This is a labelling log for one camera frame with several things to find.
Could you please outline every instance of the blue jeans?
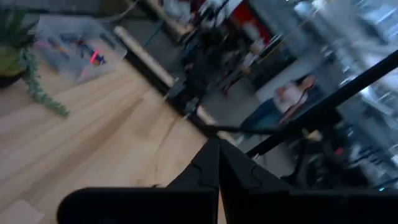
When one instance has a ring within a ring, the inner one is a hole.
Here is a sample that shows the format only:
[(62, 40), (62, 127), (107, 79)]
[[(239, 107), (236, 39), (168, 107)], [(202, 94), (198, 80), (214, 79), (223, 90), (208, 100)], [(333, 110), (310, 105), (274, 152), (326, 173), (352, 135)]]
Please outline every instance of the blue jeans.
[[(263, 102), (252, 114), (250, 114), (240, 125), (246, 129), (274, 128), (278, 125), (283, 114), (276, 108), (273, 99)], [(252, 134), (245, 134), (245, 139)]]

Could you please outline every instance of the potted plant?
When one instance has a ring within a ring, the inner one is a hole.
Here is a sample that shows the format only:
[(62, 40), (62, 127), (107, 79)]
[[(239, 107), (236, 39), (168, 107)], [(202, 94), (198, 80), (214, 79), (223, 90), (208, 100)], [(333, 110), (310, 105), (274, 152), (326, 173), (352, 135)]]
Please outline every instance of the potted plant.
[(38, 62), (29, 47), (35, 42), (29, 31), (36, 23), (22, 25), (25, 13), (0, 10), (0, 88), (7, 88), (20, 78), (28, 86), (28, 94), (38, 103), (60, 116), (69, 111), (43, 91), (36, 74)]

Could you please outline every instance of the wooden floor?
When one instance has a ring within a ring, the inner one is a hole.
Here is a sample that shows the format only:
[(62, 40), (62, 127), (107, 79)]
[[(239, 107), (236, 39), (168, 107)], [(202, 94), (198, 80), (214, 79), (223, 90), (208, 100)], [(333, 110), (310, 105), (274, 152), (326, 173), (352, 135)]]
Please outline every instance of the wooden floor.
[(71, 113), (34, 103), (22, 82), (0, 90), (1, 224), (56, 223), (61, 199), (87, 186), (167, 185), (206, 141), (125, 61), (78, 86), (44, 63), (39, 74)]

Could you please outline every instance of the person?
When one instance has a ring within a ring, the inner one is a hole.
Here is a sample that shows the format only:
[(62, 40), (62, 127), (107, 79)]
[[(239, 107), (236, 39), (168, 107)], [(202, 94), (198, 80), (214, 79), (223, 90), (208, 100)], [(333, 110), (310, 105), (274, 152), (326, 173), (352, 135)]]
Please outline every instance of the person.
[[(244, 129), (274, 128), (286, 123), (308, 99), (307, 91), (314, 86), (315, 81), (315, 76), (308, 74), (279, 87), (274, 97), (263, 102), (242, 122), (240, 127)], [(241, 143), (251, 137), (250, 134), (244, 134), (237, 142)]]

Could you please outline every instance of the plastic storage bin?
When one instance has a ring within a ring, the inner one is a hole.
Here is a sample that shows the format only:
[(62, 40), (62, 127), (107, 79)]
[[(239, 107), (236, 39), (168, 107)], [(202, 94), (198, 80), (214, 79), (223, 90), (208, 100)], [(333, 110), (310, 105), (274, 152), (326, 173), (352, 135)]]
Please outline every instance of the plastic storage bin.
[(111, 72), (127, 53), (99, 22), (86, 17), (41, 16), (36, 36), (35, 48), (73, 83)]

